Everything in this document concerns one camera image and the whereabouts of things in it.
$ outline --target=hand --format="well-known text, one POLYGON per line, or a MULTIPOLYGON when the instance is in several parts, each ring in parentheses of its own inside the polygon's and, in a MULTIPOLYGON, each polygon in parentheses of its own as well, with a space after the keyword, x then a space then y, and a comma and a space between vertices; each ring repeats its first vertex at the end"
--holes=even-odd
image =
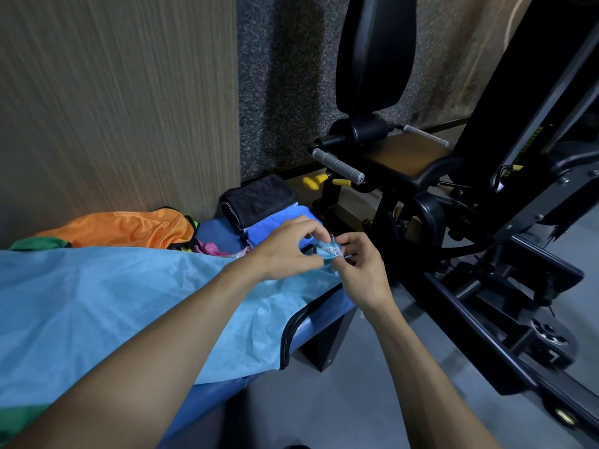
POLYGON ((324 260, 321 256, 300 252, 298 245, 307 234, 319 241, 331 242, 331 235, 320 222, 301 215, 283 222, 246 257, 260 267, 262 280, 284 279, 322 268, 324 260))
POLYGON ((354 304, 365 314, 389 303, 395 305, 385 264, 368 236, 365 233, 345 233, 335 240, 342 244, 344 256, 352 255, 347 261, 334 258, 332 265, 339 272, 343 288, 354 304))

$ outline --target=person's left hand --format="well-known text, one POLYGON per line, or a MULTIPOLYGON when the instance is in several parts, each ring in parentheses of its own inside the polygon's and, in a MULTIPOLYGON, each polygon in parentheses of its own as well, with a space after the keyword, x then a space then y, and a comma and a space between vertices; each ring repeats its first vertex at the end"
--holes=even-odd
POLYGON ((304 255, 298 247, 307 234, 319 241, 331 242, 331 235, 320 222, 301 215, 283 222, 246 257, 260 266, 262 280, 284 279, 322 268, 324 260, 321 256, 304 255))

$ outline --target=machine seat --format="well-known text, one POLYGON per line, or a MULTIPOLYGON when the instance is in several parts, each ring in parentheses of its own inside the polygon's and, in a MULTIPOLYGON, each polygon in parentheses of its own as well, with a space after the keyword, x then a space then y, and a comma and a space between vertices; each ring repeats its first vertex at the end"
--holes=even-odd
POLYGON ((374 175, 381 185, 399 184, 399 190, 410 193, 426 190, 442 176, 462 167, 459 155, 415 133, 377 140, 364 145, 361 153, 370 176, 374 175))

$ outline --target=person's right forearm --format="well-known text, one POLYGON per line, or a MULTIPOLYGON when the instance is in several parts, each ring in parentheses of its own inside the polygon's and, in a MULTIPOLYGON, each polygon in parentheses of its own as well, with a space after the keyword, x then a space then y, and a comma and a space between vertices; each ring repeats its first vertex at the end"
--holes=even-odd
POLYGON ((499 448, 392 299, 365 312, 383 348, 413 449, 499 448))

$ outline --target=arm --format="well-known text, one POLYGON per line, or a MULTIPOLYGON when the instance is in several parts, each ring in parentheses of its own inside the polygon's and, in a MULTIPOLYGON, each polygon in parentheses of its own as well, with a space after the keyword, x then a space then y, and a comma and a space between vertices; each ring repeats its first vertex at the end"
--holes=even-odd
POLYGON ((109 355, 6 447, 155 447, 247 292, 323 266, 298 249, 308 233, 331 241, 316 221, 287 221, 109 355))
POLYGON ((337 237, 352 264, 333 260, 348 296, 373 325, 389 365, 413 448, 499 448, 455 392, 393 301, 378 250, 366 234, 337 237))

